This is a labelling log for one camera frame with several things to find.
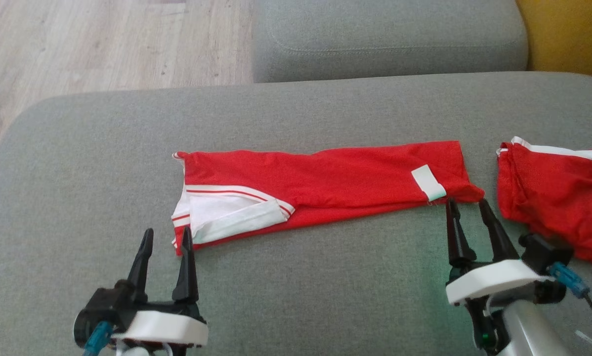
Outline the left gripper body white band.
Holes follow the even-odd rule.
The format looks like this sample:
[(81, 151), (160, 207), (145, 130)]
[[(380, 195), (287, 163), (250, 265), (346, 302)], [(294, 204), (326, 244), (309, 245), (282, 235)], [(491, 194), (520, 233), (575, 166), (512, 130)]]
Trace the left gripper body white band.
[(196, 298), (169, 302), (132, 302), (123, 311), (122, 322), (111, 340), (161, 346), (205, 347), (209, 329), (201, 316)]

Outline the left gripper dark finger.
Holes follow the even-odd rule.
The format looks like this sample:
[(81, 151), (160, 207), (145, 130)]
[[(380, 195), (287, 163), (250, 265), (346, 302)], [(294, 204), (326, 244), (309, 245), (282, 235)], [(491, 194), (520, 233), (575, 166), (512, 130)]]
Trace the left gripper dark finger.
[(182, 241), (178, 247), (181, 252), (181, 264), (177, 284), (172, 291), (172, 299), (179, 304), (194, 304), (199, 300), (199, 291), (194, 244), (189, 226), (184, 227)]
[(148, 273), (148, 262), (152, 255), (153, 238), (153, 229), (147, 228), (142, 237), (138, 252), (136, 252), (133, 264), (129, 269), (128, 281), (133, 285), (132, 298), (134, 301), (140, 303), (146, 303), (148, 301), (145, 287)]

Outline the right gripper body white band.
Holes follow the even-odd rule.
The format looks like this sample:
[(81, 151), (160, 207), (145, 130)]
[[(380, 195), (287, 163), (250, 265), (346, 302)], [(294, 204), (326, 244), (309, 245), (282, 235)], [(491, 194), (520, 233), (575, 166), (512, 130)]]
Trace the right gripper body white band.
[(467, 300), (491, 298), (490, 306), (506, 306), (515, 300), (534, 301), (536, 288), (556, 278), (540, 275), (520, 260), (453, 267), (445, 293), (452, 306)]

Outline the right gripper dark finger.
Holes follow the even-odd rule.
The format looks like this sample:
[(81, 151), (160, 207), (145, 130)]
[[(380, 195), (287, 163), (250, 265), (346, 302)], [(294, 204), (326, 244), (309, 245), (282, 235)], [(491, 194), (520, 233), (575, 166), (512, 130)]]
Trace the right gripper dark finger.
[(446, 203), (448, 261), (452, 267), (467, 267), (476, 261), (476, 252), (468, 245), (460, 223), (460, 212), (455, 200)]
[(504, 230), (503, 225), (495, 216), (488, 201), (482, 199), (479, 201), (478, 206), (483, 223), (488, 230), (490, 242), (492, 243), (492, 262), (497, 263), (505, 260), (520, 259), (519, 253), (511, 243), (506, 230)]

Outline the red shorts with white trim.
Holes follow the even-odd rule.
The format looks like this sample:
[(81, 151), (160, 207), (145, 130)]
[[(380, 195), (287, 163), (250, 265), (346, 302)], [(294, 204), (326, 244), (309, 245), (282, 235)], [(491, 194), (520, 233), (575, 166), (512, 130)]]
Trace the red shorts with white trim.
[(533, 145), (515, 136), (497, 157), (502, 216), (560, 237), (592, 264), (592, 149)]

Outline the red basketball jersey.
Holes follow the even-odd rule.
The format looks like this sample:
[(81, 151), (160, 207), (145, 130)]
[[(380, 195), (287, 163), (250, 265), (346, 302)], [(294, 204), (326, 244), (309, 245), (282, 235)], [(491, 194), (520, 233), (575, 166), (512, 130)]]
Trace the red basketball jersey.
[(185, 228), (195, 248), (292, 228), (443, 203), (476, 203), (456, 140), (336, 148), (310, 155), (236, 150), (174, 153), (183, 166), (172, 214), (182, 253)]

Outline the large grey sofa seat cushion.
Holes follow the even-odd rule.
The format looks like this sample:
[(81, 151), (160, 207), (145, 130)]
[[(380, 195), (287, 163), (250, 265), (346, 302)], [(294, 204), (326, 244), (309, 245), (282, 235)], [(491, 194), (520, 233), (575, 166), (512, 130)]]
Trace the large grey sofa seat cushion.
[[(0, 143), (0, 356), (79, 355), (73, 321), (129, 272), (153, 228), (147, 293), (171, 298), (176, 151), (314, 153), (459, 140), (496, 205), (496, 150), (592, 149), (592, 77), (414, 75), (65, 95)], [(449, 306), (443, 206), (249, 237), (196, 254), (196, 356), (477, 355)]]

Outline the yellow upholstered cushion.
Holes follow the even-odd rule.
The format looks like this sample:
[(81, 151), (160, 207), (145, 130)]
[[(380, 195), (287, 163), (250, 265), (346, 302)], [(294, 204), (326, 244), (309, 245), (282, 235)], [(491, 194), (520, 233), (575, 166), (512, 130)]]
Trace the yellow upholstered cushion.
[(516, 0), (527, 30), (528, 70), (592, 76), (592, 0)]

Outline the small grey sofa cushion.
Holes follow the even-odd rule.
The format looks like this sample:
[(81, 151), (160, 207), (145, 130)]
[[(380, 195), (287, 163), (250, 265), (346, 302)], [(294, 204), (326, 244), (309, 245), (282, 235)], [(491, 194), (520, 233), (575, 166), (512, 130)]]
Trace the small grey sofa cushion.
[(522, 71), (515, 0), (255, 0), (256, 83)]

